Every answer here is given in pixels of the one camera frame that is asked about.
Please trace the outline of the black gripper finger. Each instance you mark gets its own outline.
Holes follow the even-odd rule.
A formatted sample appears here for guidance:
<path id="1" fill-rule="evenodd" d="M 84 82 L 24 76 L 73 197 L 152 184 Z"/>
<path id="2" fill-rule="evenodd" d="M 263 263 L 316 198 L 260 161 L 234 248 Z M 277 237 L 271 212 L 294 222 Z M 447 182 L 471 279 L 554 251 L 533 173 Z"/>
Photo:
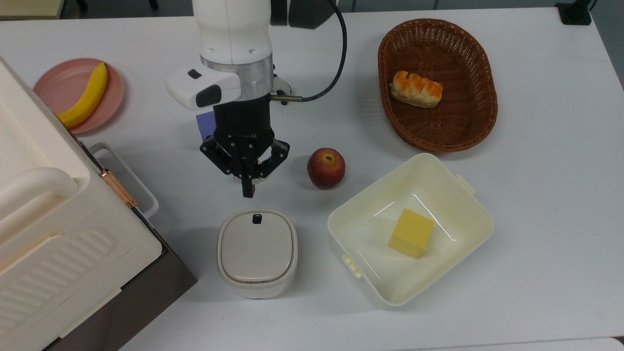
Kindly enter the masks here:
<path id="1" fill-rule="evenodd" d="M 201 152 L 226 175 L 241 180 L 243 197 L 248 198 L 248 174 L 244 157 L 241 157 L 238 144 L 227 139 L 220 143 L 216 138 L 206 138 L 200 146 Z"/>
<path id="2" fill-rule="evenodd" d="M 277 139 L 252 140 L 248 144 L 248 197 L 255 192 L 254 179 L 267 178 L 288 157 L 290 145 Z M 270 149 L 270 155 L 263 161 L 259 158 Z"/>

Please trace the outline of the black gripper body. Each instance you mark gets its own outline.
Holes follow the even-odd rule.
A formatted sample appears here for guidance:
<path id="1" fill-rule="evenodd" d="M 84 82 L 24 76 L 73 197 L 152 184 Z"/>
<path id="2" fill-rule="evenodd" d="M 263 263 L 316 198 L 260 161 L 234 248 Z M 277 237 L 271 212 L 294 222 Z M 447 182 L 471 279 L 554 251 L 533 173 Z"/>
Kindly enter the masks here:
<path id="1" fill-rule="evenodd" d="M 274 140 L 270 102 L 270 96 L 265 95 L 215 106 L 213 136 L 220 143 L 230 136 L 235 140 L 254 141 L 263 148 L 269 147 Z"/>

